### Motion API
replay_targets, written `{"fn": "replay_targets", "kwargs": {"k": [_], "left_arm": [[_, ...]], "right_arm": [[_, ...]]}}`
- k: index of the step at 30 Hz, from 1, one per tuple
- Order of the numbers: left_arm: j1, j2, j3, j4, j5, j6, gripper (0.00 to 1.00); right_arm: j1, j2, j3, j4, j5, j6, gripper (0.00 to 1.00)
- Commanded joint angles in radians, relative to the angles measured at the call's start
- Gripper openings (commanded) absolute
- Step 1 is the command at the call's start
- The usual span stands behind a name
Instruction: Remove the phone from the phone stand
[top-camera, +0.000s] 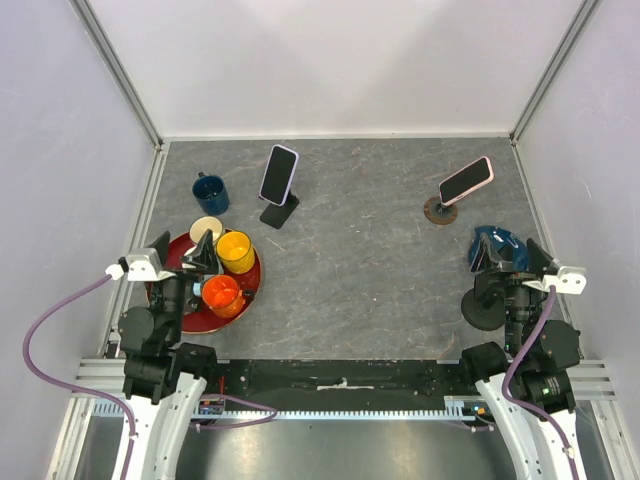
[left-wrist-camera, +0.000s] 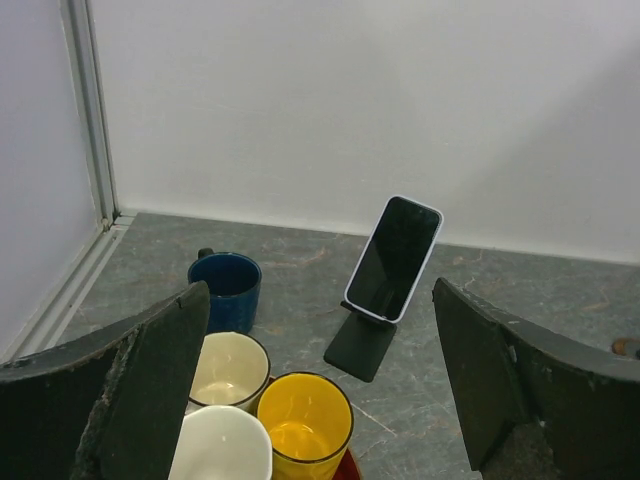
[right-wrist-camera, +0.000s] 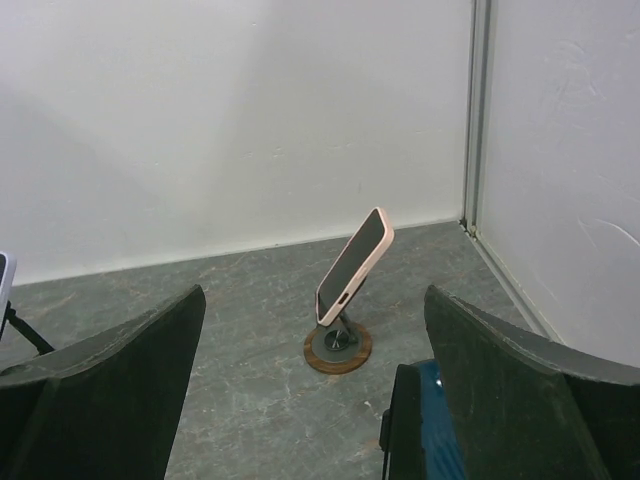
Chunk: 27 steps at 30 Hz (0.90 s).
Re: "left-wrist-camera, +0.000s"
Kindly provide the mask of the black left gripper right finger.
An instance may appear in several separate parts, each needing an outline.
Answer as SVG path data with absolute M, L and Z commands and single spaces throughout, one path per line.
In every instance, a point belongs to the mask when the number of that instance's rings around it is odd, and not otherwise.
M 636 479 L 639 357 L 587 346 L 445 278 L 436 322 L 472 470 L 485 479 Z

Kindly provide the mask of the phone with lilac case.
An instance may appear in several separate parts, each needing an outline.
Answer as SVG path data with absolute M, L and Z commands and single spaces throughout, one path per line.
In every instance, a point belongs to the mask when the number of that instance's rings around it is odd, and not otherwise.
M 399 322 L 442 224 L 439 210 L 402 195 L 390 197 L 347 283 L 346 304 L 376 320 Z

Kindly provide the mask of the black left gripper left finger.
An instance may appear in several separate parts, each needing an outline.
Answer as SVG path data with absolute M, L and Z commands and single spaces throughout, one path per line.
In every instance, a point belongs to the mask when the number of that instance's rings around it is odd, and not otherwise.
M 209 309 L 206 284 L 194 283 L 2 364 L 2 478 L 167 478 Z

